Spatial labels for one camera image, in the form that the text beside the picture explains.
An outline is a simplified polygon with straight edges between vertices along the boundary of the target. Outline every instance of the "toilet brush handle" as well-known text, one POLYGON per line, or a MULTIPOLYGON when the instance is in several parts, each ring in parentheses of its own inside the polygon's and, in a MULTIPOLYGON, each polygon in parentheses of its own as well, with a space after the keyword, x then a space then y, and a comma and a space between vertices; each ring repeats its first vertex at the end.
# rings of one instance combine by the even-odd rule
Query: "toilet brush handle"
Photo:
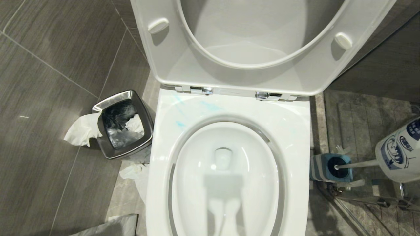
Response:
POLYGON ((335 165, 334 168, 336 170, 339 170, 339 169, 348 169, 348 168, 368 167, 368 166, 375 166, 375 165, 379 165, 378 160, 376 159, 358 162, 358 163, 345 164, 345 165, 335 165))

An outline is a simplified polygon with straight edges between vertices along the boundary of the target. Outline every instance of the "stainless steel trash can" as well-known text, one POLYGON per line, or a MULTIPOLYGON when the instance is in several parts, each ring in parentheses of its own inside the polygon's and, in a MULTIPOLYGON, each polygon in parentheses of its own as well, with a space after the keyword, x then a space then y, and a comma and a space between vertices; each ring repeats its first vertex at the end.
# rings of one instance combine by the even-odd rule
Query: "stainless steel trash can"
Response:
POLYGON ((101 112, 98 128, 102 133, 99 146, 107 159, 131 159, 149 163, 153 137, 153 120, 138 94, 125 91, 108 97, 92 107, 92 113, 101 112), (125 128, 125 123, 135 115, 140 117, 144 134, 125 128))

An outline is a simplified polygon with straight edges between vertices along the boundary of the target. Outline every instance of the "toilet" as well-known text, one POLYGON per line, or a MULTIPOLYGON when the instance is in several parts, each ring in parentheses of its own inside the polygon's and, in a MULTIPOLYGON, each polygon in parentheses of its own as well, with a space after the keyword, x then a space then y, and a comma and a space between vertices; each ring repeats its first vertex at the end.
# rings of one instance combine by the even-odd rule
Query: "toilet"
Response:
POLYGON ((309 96, 395 0, 131 0, 161 83, 148 236, 299 236, 309 96))

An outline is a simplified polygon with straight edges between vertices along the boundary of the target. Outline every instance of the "toilet hinge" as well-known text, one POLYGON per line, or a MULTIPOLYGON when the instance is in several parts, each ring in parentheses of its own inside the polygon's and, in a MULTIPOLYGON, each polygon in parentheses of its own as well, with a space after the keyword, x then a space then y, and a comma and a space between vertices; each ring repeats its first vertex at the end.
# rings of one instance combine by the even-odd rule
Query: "toilet hinge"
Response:
POLYGON ((255 98, 261 101, 272 101, 277 102, 281 100, 294 101, 297 99, 297 96, 290 94, 279 94, 279 93, 269 93, 269 92, 255 92, 255 98))
POLYGON ((175 90, 179 92, 190 92, 192 94, 212 95, 212 87, 194 87, 194 86, 175 86, 175 90))

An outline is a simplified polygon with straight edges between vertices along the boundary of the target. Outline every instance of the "toilet bowl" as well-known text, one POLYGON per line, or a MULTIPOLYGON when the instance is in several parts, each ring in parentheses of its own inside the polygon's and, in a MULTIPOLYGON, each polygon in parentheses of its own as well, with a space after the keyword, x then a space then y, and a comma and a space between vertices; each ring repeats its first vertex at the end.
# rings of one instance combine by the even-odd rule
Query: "toilet bowl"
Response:
POLYGON ((304 235, 310 107, 395 0, 131 0, 162 84, 149 236, 304 235))

